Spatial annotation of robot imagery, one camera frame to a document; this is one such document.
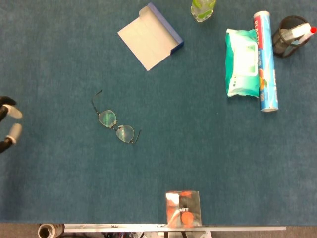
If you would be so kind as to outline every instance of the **pen holder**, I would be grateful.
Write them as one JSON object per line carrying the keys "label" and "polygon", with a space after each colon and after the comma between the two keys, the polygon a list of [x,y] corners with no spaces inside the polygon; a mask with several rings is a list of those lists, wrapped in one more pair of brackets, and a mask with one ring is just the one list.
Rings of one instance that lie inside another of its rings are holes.
{"label": "pen holder", "polygon": [[278,30],[273,34],[272,37],[273,52],[276,56],[281,58],[289,57],[295,51],[297,51],[300,46],[303,46],[309,41],[308,38],[307,40],[299,43],[298,39],[300,37],[288,37],[288,39],[285,38],[285,35],[290,35],[291,29],[294,29],[295,27],[305,23],[308,23],[308,21],[301,16],[288,16],[281,21]]}

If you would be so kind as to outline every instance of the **wet wipes package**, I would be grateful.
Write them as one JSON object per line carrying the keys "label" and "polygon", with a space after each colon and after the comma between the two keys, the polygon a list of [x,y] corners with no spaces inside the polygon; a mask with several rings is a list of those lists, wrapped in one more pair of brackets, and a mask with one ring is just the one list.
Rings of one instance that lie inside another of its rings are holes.
{"label": "wet wipes package", "polygon": [[226,33],[226,92],[259,97],[258,44],[255,30]]}

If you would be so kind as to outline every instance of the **eyeglasses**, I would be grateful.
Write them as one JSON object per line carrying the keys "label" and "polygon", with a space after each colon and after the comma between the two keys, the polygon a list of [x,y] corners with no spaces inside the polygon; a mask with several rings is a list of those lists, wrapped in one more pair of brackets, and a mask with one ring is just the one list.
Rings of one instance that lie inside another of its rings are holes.
{"label": "eyeglasses", "polygon": [[100,94],[102,91],[98,92],[97,94],[95,94],[92,99],[91,99],[91,103],[96,111],[96,113],[98,114],[98,118],[99,118],[99,122],[104,125],[107,128],[110,128],[112,130],[116,131],[117,137],[122,140],[125,143],[131,143],[131,144],[135,144],[138,141],[139,135],[141,133],[142,130],[139,131],[139,134],[137,136],[137,138],[133,141],[134,138],[134,129],[129,126],[129,125],[119,125],[117,128],[115,128],[116,124],[117,124],[117,120],[116,120],[116,116],[114,114],[113,111],[111,110],[106,110],[102,113],[100,113],[95,104],[94,104],[94,98]]}

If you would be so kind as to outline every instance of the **cylindrical container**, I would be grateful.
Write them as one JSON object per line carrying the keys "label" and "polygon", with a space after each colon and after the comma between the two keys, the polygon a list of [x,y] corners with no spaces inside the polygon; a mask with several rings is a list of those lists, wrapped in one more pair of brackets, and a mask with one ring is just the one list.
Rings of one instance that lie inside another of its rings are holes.
{"label": "cylindrical container", "polygon": [[64,232],[63,224],[41,224],[38,229],[39,238],[55,238]]}
{"label": "cylindrical container", "polygon": [[308,42],[309,38],[303,42],[298,39],[309,30],[308,21],[301,16],[284,18],[273,35],[274,54],[282,58],[292,55],[300,46]]}
{"label": "cylindrical container", "polygon": [[190,10],[198,22],[203,22],[212,15],[215,4],[216,0],[193,0]]}
{"label": "cylindrical container", "polygon": [[258,40],[261,111],[273,112],[278,110],[278,101],[269,12],[259,11],[253,20]]}

